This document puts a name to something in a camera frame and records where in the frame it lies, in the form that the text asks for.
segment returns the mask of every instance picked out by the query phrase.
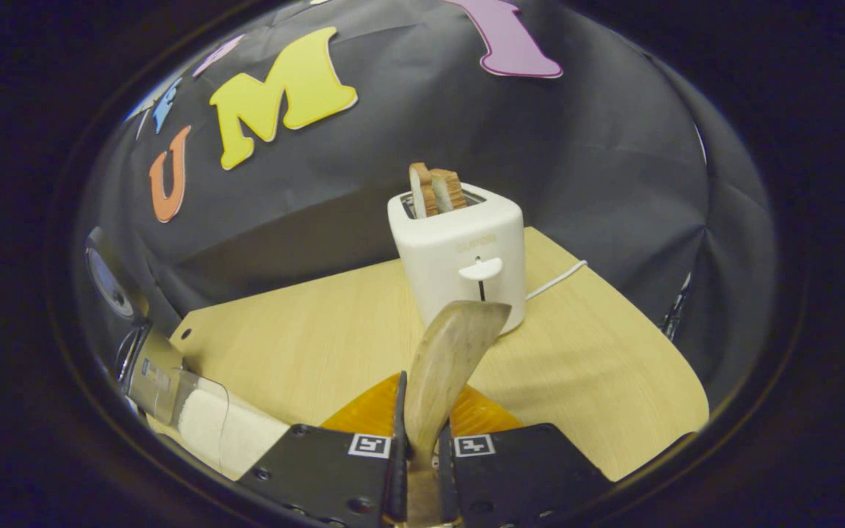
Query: bread slice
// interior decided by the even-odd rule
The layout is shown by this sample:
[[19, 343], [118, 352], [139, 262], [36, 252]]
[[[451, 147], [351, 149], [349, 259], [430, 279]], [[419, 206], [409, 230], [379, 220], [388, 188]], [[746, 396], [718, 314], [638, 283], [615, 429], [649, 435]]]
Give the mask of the bread slice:
[[413, 193], [413, 211], [416, 218], [427, 218], [439, 214], [436, 194], [432, 190], [432, 174], [425, 164], [409, 165], [409, 188]]
[[432, 174], [432, 190], [436, 193], [436, 208], [439, 213], [449, 213], [450, 210], [467, 206], [457, 173], [432, 169], [429, 174]]

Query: logo on toaster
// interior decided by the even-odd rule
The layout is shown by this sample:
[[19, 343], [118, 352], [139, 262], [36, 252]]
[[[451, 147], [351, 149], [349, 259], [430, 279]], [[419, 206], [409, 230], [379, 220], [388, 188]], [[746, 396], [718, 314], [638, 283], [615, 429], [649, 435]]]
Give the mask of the logo on toaster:
[[465, 253], [465, 251], [472, 250], [480, 245], [496, 243], [496, 241], [497, 238], [494, 235], [484, 235], [483, 237], [473, 238], [473, 240], [467, 241], [466, 243], [460, 243], [456, 246], [456, 251], [458, 253]]

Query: foam letter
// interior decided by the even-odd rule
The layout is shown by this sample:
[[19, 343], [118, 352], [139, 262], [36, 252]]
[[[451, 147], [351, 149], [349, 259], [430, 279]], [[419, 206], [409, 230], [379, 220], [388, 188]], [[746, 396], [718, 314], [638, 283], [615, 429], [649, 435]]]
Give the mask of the foam letter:
[[356, 103], [358, 92], [342, 86], [328, 52], [328, 40], [337, 31], [319, 29], [286, 46], [276, 56], [265, 83], [239, 73], [211, 96], [224, 142], [224, 170], [231, 170], [254, 150], [254, 140], [244, 136], [241, 120], [263, 141], [273, 140], [282, 93], [289, 103], [282, 123], [290, 129], [301, 129]]
[[195, 70], [194, 73], [191, 74], [191, 77], [197, 77], [201, 73], [204, 73], [204, 70], [207, 70], [208, 66], [211, 66], [211, 64], [214, 64], [215, 62], [224, 58], [225, 54], [230, 53], [235, 47], [237, 47], [237, 44], [241, 43], [242, 37], [244, 37], [243, 34], [241, 34], [241, 36], [239, 37], [233, 37], [231, 40], [222, 43], [216, 50], [214, 50], [214, 53], [209, 54], [208, 58], [204, 59], [204, 62], [201, 63], [201, 66], [197, 67], [197, 70]]
[[462, 7], [487, 47], [482, 67], [495, 75], [554, 78], [563, 68], [546, 58], [514, 13], [520, 9], [500, 0], [445, 0]]
[[181, 209], [181, 202], [185, 197], [185, 139], [191, 131], [191, 125], [181, 129], [175, 139], [172, 140], [172, 191], [165, 195], [164, 171], [162, 164], [168, 153], [158, 154], [155, 163], [148, 170], [148, 180], [152, 186], [152, 208], [155, 208], [155, 217], [162, 224], [178, 214]]
[[161, 96], [161, 99], [158, 100], [158, 106], [155, 107], [155, 111], [152, 113], [152, 117], [155, 117], [155, 133], [161, 130], [161, 123], [165, 123], [165, 117], [168, 117], [168, 111], [172, 109], [172, 101], [175, 100], [175, 93], [177, 92], [175, 88], [178, 87], [178, 83], [180, 82], [181, 77], [178, 77], [177, 81], [174, 81], [172, 86], [165, 92], [165, 95]]

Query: wooden table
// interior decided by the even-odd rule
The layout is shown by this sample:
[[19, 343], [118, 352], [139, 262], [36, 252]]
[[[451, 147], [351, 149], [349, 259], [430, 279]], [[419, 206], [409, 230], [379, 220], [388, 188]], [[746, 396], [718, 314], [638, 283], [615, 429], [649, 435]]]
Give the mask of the wooden table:
[[[527, 291], [577, 263], [539, 231], [524, 236]], [[526, 425], [555, 424], [606, 477], [625, 477], [707, 421], [687, 361], [589, 266], [526, 309], [469, 383]], [[172, 339], [195, 372], [286, 423], [318, 425], [408, 370], [422, 334], [393, 260], [191, 312]]]

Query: toaster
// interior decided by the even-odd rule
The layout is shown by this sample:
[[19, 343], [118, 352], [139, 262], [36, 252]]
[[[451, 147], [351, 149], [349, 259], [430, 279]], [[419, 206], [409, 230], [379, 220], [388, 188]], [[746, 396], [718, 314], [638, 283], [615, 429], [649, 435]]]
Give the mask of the toaster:
[[467, 206], [416, 218], [412, 193], [387, 203], [389, 228], [423, 323], [452, 301], [510, 304], [502, 334], [524, 320], [524, 215], [499, 194], [462, 183]]

